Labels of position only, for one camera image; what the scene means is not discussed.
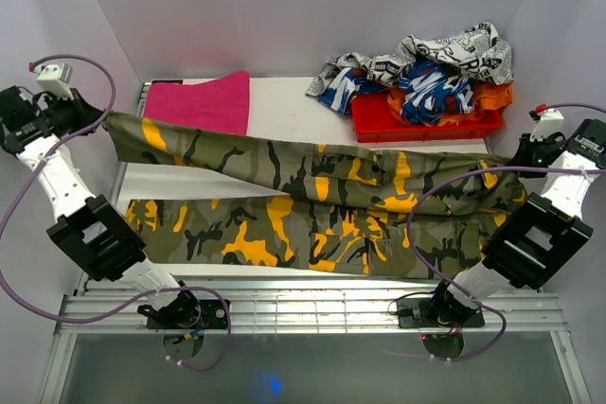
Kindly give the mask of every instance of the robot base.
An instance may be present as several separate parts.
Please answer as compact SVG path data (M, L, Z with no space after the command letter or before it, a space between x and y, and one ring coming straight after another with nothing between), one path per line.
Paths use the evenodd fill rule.
M219 300L198 300L202 320L205 323L205 330L225 330L227 328L227 316L223 305ZM148 318L145 325L150 330L164 330L165 326L158 324L153 319Z
M449 328L450 325L438 325L435 321L429 318L427 311L427 304L429 298L404 298L398 302L397 311L400 316L398 317L398 325L400 328L436 328L443 327ZM482 311L474 313L465 324L463 328L480 328L484 326L484 316Z

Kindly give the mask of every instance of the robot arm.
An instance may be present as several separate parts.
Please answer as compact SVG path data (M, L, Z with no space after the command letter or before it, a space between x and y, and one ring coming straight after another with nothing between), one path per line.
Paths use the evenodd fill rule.
M590 170L606 167L606 124L585 120L568 140L557 132L563 117L543 111L532 134L522 136L513 165ZM581 206L596 174L549 174L541 195L531 193L484 245L481 262L460 272L457 287L442 281L427 303L427 317L438 325L464 325L481 302L498 290L537 289L591 237Z
M45 109L38 105L38 96L30 104L16 87L0 92L0 145L30 169L46 160L38 180L56 221L47 233L83 271L97 281L120 280L138 291L154 290L148 296L150 304L138 312L165 328L198 324L198 300L187 290L157 292L184 284L153 264L145 254L145 243L126 220L104 196L90 192L67 147L45 157L60 136L90 125L101 114L69 88L70 74L66 64L43 69L38 82L46 90Z

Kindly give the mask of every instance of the cargo pocket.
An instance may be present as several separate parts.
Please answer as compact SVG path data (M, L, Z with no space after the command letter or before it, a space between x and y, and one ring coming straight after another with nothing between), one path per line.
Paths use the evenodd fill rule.
M488 169L490 167L486 160L478 160L463 171L475 171ZM444 174L443 179L451 175ZM507 209L503 205L503 199L508 199L508 189L500 189L499 183L502 173L486 172L474 177L452 182L439 189L436 196L448 207L448 215L468 216L477 213L481 208L492 207L495 209Z
M312 233L310 246L310 270L321 272L370 274L373 257L391 256L390 241L380 238Z
M363 184L379 185L389 180L380 153L345 146L324 146L313 155L312 175Z
M477 222L449 220L413 222L415 244L431 264L448 276L472 267L480 260ZM387 261L370 257L370 274L418 279L439 279L418 260L410 247L406 226L389 227L391 255Z

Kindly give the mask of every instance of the yellow camouflage pattern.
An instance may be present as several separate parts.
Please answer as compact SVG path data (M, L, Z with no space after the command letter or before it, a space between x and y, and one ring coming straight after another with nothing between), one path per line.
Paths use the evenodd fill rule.
M131 201L129 224L158 263L246 264L433 278L404 225L419 195L469 170L504 165L481 153L418 153L206 132L112 113L105 121L129 163L212 169L285 193L197 201ZM421 252L454 276L526 200L513 173L447 185L419 210Z

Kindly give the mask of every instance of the pink towel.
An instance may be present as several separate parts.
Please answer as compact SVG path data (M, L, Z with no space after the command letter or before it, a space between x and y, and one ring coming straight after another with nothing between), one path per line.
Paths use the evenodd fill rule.
M183 127L246 134L249 101L250 75L238 71L195 85L156 82L143 115Z

